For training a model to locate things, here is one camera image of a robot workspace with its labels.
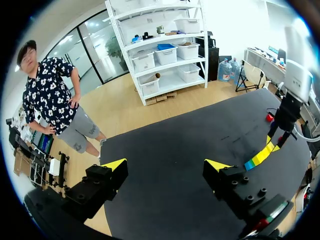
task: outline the screw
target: screw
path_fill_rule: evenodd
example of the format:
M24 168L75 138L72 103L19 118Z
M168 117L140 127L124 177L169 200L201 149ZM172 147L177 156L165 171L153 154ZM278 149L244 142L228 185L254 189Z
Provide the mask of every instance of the screw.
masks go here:
M235 187L238 185L238 182L237 181L232 181L231 184Z
M251 195L246 196L245 200L247 203L251 203L255 198Z
M260 197L263 197L264 195L266 195L266 193L267 193L267 189L263 187L263 188L260 189L258 195L259 195Z
M244 183L249 182L249 178L248 178L247 176L244 176L244 177L243 177L243 182L244 182Z

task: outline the red object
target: red object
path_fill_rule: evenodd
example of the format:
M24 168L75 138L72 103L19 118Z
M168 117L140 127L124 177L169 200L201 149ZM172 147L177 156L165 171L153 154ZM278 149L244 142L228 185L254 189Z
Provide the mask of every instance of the red object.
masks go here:
M270 122L272 122L272 121L274 120L274 117L271 116L271 115L268 113L268 115L266 116L265 119L270 123Z
M260 220L260 222L257 225L254 226L252 231L254 231L254 230L261 231L262 229L264 229L268 225L269 225L268 220L263 218Z

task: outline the blue box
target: blue box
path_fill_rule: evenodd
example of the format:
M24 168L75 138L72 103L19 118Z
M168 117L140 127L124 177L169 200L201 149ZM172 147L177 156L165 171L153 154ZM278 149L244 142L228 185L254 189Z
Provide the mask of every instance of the blue box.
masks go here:
M175 48L175 46L171 45L171 44L158 44L158 49L160 51L162 50L166 50L166 49L172 49L172 48Z

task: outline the floral shirt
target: floral shirt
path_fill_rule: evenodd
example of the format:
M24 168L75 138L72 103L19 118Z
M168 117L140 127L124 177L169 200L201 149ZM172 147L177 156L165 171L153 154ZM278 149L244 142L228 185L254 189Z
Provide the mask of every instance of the floral shirt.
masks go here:
M27 124L35 120L36 109L55 127L57 136L70 125L78 108L71 108L71 93L61 76L70 77L73 69L73 65L57 57L39 62L36 78L28 77L22 97Z

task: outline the glass wall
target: glass wall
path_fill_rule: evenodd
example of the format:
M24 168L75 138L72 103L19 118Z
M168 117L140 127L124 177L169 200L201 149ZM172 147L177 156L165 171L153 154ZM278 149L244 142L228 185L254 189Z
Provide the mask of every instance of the glass wall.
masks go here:
M81 95L129 72L106 10L69 32L47 55L52 57L78 69ZM62 78L74 95L70 77Z
M129 72L107 11L90 18L79 29L104 83Z
M80 40L78 30L68 33L48 54L47 58L59 57L74 65L79 72L81 95L92 91L102 83L93 68L86 50ZM70 77L63 76L63 81L72 95L75 94Z

